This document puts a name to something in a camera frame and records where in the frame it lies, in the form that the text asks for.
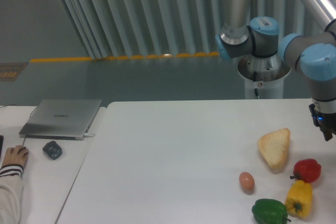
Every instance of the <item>yellow tape line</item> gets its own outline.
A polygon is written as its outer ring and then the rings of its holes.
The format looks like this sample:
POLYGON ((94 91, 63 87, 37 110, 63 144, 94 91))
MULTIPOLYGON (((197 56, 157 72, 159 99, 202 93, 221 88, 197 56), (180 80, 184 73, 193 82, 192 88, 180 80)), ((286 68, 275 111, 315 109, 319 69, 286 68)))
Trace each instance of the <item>yellow tape line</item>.
MULTIPOLYGON (((102 58, 101 60, 134 60, 134 59, 162 59, 162 58, 192 58, 192 57, 214 57, 219 56, 218 52, 211 52, 209 54, 205 54, 203 52, 198 52, 193 55, 190 54, 178 54, 176 56, 172 56, 170 54, 166 55, 147 55, 143 57, 142 55, 134 55, 131 57, 128 56, 108 56, 106 58, 102 58)), ((44 59, 32 59, 30 63, 33 62, 60 62, 60 61, 90 61, 92 58, 90 57, 69 57, 69 58, 44 58, 44 59)))

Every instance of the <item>striped sleeve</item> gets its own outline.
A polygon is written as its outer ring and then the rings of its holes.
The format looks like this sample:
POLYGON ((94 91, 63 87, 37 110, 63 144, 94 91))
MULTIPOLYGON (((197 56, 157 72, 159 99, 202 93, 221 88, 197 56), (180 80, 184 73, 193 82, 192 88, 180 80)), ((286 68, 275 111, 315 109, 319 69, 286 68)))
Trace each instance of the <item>striped sleeve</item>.
POLYGON ((23 173, 22 165, 17 164, 5 165, 0 169, 0 177, 14 176, 14 175, 19 175, 21 177, 22 173, 23 173))

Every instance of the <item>toast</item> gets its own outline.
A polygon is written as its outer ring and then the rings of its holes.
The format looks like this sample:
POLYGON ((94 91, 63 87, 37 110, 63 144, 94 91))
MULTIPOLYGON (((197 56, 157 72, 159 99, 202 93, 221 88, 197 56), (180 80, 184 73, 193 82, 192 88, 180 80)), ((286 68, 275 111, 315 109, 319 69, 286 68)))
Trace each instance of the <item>toast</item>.
POLYGON ((288 156, 290 131, 283 128, 262 136, 258 140, 258 149, 271 170, 282 170, 288 156))

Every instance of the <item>white sweater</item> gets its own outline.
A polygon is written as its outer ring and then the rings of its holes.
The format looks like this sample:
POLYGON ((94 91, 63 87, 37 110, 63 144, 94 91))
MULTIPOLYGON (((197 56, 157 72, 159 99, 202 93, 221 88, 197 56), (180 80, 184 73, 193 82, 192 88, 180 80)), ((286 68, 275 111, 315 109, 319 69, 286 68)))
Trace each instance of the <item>white sweater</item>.
POLYGON ((20 165, 7 165, 0 169, 0 224, 18 224, 23 189, 20 165))

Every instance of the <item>brown egg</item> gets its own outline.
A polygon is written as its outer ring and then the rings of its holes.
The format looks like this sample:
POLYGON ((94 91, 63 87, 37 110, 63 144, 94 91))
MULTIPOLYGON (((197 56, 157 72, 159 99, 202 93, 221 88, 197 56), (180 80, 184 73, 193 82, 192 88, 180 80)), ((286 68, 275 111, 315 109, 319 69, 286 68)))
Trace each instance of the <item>brown egg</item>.
POLYGON ((254 189, 254 178, 248 172, 242 172, 240 174, 239 183, 245 191, 252 191, 254 189))

